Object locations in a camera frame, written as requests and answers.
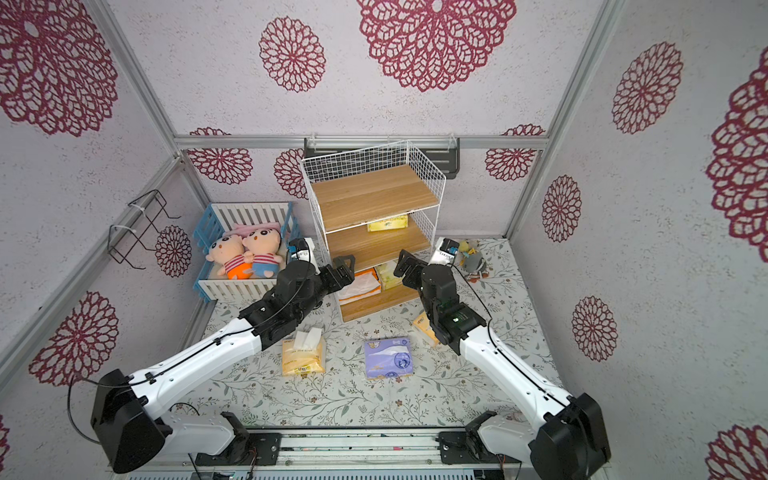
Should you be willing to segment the orange tissue pack bottom shelf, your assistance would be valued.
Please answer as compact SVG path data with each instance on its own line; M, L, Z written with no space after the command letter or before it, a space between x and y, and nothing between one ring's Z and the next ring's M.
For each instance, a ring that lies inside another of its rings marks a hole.
M382 286L378 274L374 268L369 268L357 272L353 282L342 288L337 293L337 297L341 305L346 305L378 295L381 292Z

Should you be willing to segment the yellow tissue pack shelf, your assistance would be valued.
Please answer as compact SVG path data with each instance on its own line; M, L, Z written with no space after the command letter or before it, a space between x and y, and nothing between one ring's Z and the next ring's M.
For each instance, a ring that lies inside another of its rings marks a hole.
M387 219L368 223L366 225L368 232L382 232L391 230L405 229L409 225L408 215L399 215Z

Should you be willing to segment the yellow tissue pack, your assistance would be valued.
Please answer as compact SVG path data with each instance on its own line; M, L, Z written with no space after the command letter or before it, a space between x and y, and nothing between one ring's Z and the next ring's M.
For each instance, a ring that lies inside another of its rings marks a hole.
M436 347L440 344L432 327L430 326L429 319L425 312L421 312L418 317L412 322L412 326L424 341L424 343L430 347Z

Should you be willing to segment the purple tissue pack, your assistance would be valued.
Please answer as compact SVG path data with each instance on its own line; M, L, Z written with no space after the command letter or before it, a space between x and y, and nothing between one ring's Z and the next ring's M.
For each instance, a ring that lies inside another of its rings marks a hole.
M407 337L367 341L364 354L368 379L398 378L413 373L411 342Z

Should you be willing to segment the yellow-green tissue pack bottom shelf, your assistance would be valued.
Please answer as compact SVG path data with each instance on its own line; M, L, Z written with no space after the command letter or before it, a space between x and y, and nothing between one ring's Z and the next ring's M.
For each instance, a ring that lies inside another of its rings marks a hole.
M383 291L390 290L402 284L402 278L394 274L396 260L390 260L374 267Z

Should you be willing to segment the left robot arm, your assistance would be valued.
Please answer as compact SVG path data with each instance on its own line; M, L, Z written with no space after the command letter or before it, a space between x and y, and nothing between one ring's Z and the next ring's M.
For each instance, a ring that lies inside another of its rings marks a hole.
M275 286L224 328L153 366L97 381L90 425L113 472L135 471L157 457L188 455L234 465L248 454L250 434L231 412L181 415L173 405L215 374L293 334L326 296L354 280L353 256L316 267L295 260Z

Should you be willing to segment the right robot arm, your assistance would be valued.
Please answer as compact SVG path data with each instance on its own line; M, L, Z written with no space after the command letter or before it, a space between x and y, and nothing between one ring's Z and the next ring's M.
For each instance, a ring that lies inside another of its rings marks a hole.
M489 317L461 301L453 275L457 251L451 239L429 261L403 250L394 274L418 292L437 340L491 379L525 419L487 411L462 433L441 433L442 449L451 458L529 463L541 479L591 478L612 457L601 407L540 375L501 340Z

